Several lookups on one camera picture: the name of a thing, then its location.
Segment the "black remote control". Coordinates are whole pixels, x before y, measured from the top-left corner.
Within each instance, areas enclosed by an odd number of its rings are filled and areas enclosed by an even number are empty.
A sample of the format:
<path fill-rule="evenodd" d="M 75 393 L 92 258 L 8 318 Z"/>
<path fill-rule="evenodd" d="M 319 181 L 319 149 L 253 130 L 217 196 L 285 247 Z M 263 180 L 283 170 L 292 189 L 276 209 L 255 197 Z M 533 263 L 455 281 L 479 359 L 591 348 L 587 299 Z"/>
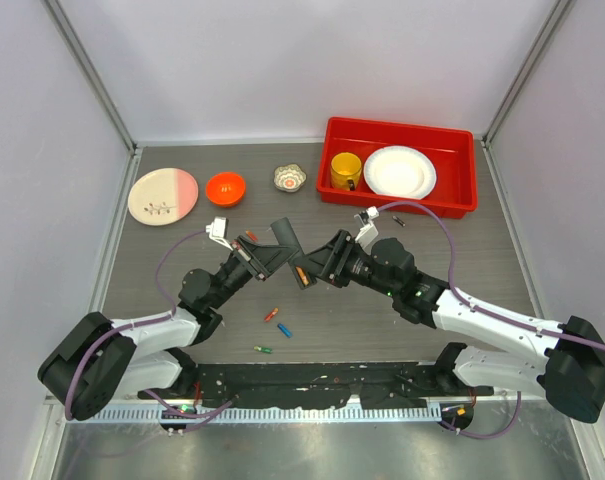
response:
<path fill-rule="evenodd" d="M 290 247 L 293 249 L 293 254 L 288 260 L 288 265 L 290 266 L 298 287 L 301 290 L 305 290 L 315 285 L 316 281 L 304 270 L 309 280 L 309 285 L 304 286 L 296 272 L 296 267 L 298 266 L 295 265 L 295 260 L 303 256 L 304 252 L 289 219 L 287 217 L 280 218 L 274 221 L 270 227 L 280 246 Z"/>

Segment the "blue battery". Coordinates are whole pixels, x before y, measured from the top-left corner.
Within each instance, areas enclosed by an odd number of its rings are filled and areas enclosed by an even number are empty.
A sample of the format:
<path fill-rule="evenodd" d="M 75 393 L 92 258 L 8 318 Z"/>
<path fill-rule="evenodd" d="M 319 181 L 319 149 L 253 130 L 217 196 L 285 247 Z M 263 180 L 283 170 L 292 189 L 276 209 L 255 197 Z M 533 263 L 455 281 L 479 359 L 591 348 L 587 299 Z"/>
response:
<path fill-rule="evenodd" d="M 283 324 L 278 323 L 277 324 L 277 328 L 287 337 L 287 338 L 292 338 L 293 334 L 292 332 Z"/>

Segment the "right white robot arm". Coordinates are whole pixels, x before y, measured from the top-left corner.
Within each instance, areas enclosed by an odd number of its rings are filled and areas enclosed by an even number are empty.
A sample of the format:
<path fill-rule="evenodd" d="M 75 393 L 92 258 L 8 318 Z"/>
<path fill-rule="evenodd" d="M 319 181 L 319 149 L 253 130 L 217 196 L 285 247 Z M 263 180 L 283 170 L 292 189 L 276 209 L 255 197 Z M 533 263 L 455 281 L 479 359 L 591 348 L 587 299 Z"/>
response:
<path fill-rule="evenodd" d="M 350 282 L 389 296 L 405 320 L 495 347 L 451 347 L 433 371 L 439 391 L 492 386 L 543 397 L 560 413 L 593 424 L 605 403 L 605 343 L 587 320 L 565 322 L 518 314 L 468 295 L 421 272 L 395 238 L 365 251 L 344 230 L 294 261 L 305 274 L 342 288 Z"/>

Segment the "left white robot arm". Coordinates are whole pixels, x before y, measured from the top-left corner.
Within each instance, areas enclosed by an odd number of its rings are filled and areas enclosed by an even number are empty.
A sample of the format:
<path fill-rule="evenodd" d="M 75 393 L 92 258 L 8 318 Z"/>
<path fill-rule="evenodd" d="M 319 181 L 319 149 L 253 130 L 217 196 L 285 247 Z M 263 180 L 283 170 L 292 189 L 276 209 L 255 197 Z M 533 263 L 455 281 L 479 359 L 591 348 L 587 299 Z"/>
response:
<path fill-rule="evenodd" d="M 251 279 L 265 280 L 301 247 L 291 233 L 274 245 L 244 237 L 231 244 L 219 270 L 193 269 L 179 301 L 167 312 L 129 320 L 86 314 L 44 360 L 37 378 L 65 407 L 69 420 L 86 420 L 113 398 L 143 392 L 182 399 L 193 393 L 197 365 L 185 348 L 211 337 L 219 308 Z"/>

